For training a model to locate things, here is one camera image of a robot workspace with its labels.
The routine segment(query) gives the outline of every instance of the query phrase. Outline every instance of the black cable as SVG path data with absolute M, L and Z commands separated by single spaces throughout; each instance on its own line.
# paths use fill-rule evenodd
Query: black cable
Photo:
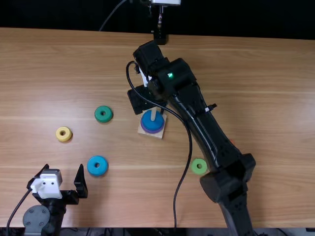
M 10 215 L 10 218 L 8 220 L 8 223 L 6 224 L 6 232 L 5 232 L 5 235 L 6 236 L 9 236 L 9 228 L 10 228 L 10 223 L 11 223 L 11 220 L 13 219 L 16 211 L 19 209 L 19 207 L 21 206 L 21 204 L 24 202 L 25 198 L 28 196 L 28 194 L 32 191 L 32 189 L 30 188 L 26 194 L 24 194 L 24 196 L 22 197 L 22 199 L 20 200 L 20 202 L 16 205 L 15 209 L 13 210 L 12 214 Z
M 168 111 L 169 113 L 171 113 L 172 115 L 174 115 L 177 119 L 179 119 L 183 125 L 185 126 L 186 128 L 186 131 L 187 131 L 187 134 L 188 134 L 188 140 L 189 140 L 189 154 L 188 154 L 188 159 L 187 159 L 187 163 L 186 163 L 186 166 L 185 166 L 185 169 L 184 169 L 184 172 L 182 174 L 182 177 L 181 179 L 179 180 L 179 183 L 177 185 L 177 188 L 175 190 L 175 194 L 174 194 L 174 199 L 173 199 L 173 212 L 174 212 L 174 228 L 177 228 L 177 217 L 176 217 L 176 197 L 177 197 L 177 194 L 178 194 L 178 191 L 182 185 L 182 182 L 184 181 L 184 178 L 186 176 L 186 173 L 188 171 L 188 168 L 189 168 L 189 164 L 190 164 L 190 161 L 191 161 L 191 154 L 192 154 L 192 139 L 191 139 L 191 132 L 190 132 L 190 129 L 189 129 L 189 126 L 188 124 L 183 120 L 183 118 L 177 114 L 175 111 L 167 108 L 167 107 L 164 107 L 158 103 L 155 103 L 153 101 L 150 101 L 148 100 L 147 98 L 143 97 L 137 90 L 136 88 L 133 86 L 132 82 L 131 82 L 131 79 L 130 79 L 130 76 L 129 76 L 129 67 L 131 64 L 135 64 L 135 66 L 138 66 L 138 64 L 135 62 L 135 61 L 130 61 L 127 66 L 126 66 L 126 76 L 127 76 L 127 80 L 128 80 L 128 83 L 130 85 L 130 87 L 132 88 L 133 91 L 135 91 L 135 93 L 141 97 L 143 100 L 145 100 L 146 102 L 149 102 L 157 107 L 160 107 L 166 111 Z
M 115 11 L 127 0 L 122 0 L 113 10 L 112 12 L 108 15 L 108 17 L 105 19 L 105 21 L 103 22 L 102 26 L 99 28 L 98 31 L 102 31 L 105 24 L 107 23 L 107 21 L 109 20 L 109 18 L 111 18 L 111 16 L 115 13 Z
M 88 228 L 87 234 L 86 234 L 85 236 L 88 236 L 90 229 L 91 229 L 91 228 Z
M 280 229 L 280 228 L 276 228 L 277 230 L 279 230 L 281 233 L 283 233 L 285 236 L 288 236 L 287 234 L 286 234 L 286 232 L 284 232 L 282 229 Z

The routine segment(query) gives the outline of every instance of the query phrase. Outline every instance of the wooden table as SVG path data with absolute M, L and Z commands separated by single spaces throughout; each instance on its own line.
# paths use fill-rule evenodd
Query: wooden table
M 109 161 L 105 177 L 86 171 L 89 197 L 67 206 L 64 227 L 172 227 L 173 195 L 188 139 L 168 114 L 162 140 L 137 133 L 125 67 L 148 34 L 0 29 L 0 226 L 27 182 L 48 163 L 74 189 L 80 163 Z M 257 166 L 249 182 L 254 227 L 313 227 L 315 221 L 315 42 L 170 36 L 163 54 L 191 67 L 213 114 Z M 141 78 L 132 73 L 135 85 Z M 94 111 L 113 109 L 110 123 Z M 69 143 L 55 131 L 68 126 Z M 202 157 L 193 144 L 193 159 Z M 22 226 L 29 196 L 11 226 Z M 191 170 L 177 199 L 179 227 L 226 227 Z

